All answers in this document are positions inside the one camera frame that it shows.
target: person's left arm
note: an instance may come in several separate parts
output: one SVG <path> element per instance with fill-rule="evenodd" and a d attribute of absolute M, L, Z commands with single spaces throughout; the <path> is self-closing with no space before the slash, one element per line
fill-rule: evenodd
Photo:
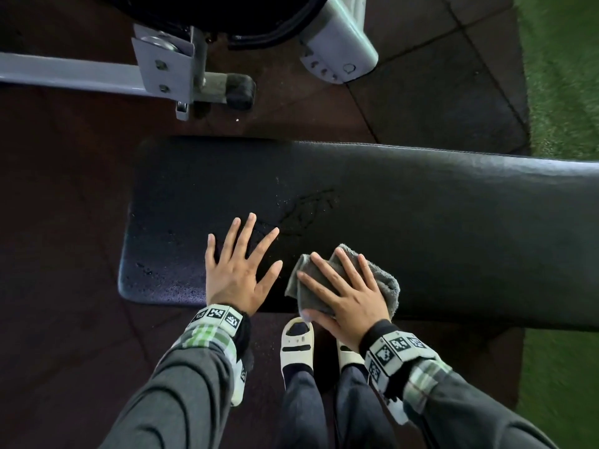
<path fill-rule="evenodd" d="M 218 263 L 216 240 L 208 235 L 206 302 L 158 363 L 150 380 L 125 405 L 101 448 L 218 447 L 231 405 L 241 402 L 246 378 L 244 355 L 252 316 L 279 276 L 275 262 L 256 281 L 258 264 L 279 234 L 275 228 L 246 259 L 256 221 L 235 218 Z"/>

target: fingernail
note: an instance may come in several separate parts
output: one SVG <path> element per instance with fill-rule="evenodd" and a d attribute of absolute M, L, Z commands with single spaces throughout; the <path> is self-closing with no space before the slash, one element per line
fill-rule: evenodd
<path fill-rule="evenodd" d="M 299 314 L 299 316 L 304 321 L 304 323 L 311 323 L 312 322 L 312 318 L 310 318 L 310 316 L 308 315 L 308 312 L 306 312 L 306 311 L 301 311 L 300 314 Z"/>

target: black rubber foot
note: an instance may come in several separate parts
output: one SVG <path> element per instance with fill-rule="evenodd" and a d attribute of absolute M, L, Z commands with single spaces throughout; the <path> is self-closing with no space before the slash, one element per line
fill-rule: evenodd
<path fill-rule="evenodd" d="M 226 75 L 226 104 L 235 110 L 248 111 L 254 105 L 256 84 L 249 75 Z"/>

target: person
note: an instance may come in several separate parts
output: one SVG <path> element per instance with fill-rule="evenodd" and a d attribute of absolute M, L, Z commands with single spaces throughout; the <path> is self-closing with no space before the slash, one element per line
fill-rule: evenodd
<path fill-rule="evenodd" d="M 256 221 L 250 214 L 238 241 L 236 218 L 218 262 L 216 240 L 206 249 L 207 307 L 158 363 L 152 377 L 125 405 L 101 448 L 219 446 L 231 405 L 240 403 L 246 380 L 250 317 L 279 276 L 282 261 L 263 279 L 256 270 L 279 234 L 274 229 L 246 258 Z M 359 256 L 360 274 L 337 252 L 350 283 L 318 254 L 311 259 L 337 289 L 298 279 L 334 311 L 331 318 L 306 310 L 281 336 L 285 383 L 277 448 L 325 448 L 328 433 L 313 377 L 315 321 L 338 340 L 340 379 L 334 403 L 335 434 L 343 448 L 394 448 L 398 443 L 382 403 L 398 421 L 407 416 L 430 448 L 555 448 L 540 430 L 469 385 L 414 334 L 390 321 L 383 296 Z"/>

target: person's right arm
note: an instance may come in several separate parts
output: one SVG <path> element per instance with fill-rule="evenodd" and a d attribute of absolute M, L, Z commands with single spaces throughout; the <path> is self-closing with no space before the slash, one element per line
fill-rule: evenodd
<path fill-rule="evenodd" d="M 375 389 L 403 409 L 423 433 L 429 447 L 497 449 L 556 448 L 534 425 L 468 384 L 414 334 L 391 323 L 385 300 L 363 255 L 363 277 L 343 250 L 336 251 L 351 284 L 318 254 L 311 255 L 339 296 L 304 273 L 299 280 L 335 312 L 303 315 L 320 324 L 366 361 Z"/>

